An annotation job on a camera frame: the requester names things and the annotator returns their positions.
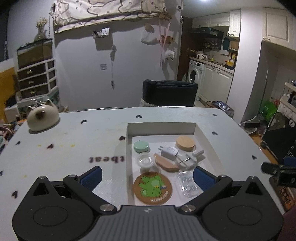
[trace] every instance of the wooden disc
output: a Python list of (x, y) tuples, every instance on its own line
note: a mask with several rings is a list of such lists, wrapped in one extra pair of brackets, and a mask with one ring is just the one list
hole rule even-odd
[(183, 151), (192, 151), (195, 146), (194, 140), (187, 136), (178, 137), (176, 144)]
[(148, 205), (161, 205), (172, 196), (172, 185), (164, 175), (147, 172), (137, 177), (133, 184), (136, 197)]

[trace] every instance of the yellow board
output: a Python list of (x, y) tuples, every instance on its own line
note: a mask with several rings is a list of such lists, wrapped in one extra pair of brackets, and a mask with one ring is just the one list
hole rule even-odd
[(4, 121), (7, 121), (4, 114), (4, 103), (15, 93), (13, 75), (15, 75), (14, 68), (0, 73), (0, 120), (4, 119)]

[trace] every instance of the green frog illustration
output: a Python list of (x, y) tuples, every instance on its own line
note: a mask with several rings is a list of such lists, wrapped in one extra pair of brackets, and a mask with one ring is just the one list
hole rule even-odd
[(159, 197), (161, 195), (161, 187), (164, 182), (159, 175), (154, 177), (142, 177), (144, 183), (139, 183), (139, 187), (142, 188), (141, 195), (143, 197)]

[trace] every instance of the cat nose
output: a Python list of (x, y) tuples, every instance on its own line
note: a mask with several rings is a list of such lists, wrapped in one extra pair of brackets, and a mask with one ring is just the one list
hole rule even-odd
[(41, 120), (44, 117), (45, 111), (39, 111), (35, 114), (36, 118)]

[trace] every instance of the dried flower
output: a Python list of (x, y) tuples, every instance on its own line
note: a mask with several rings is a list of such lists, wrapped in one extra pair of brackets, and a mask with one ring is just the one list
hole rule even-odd
[(42, 28), (47, 24), (48, 20), (46, 18), (40, 18), (36, 23), (36, 28)]

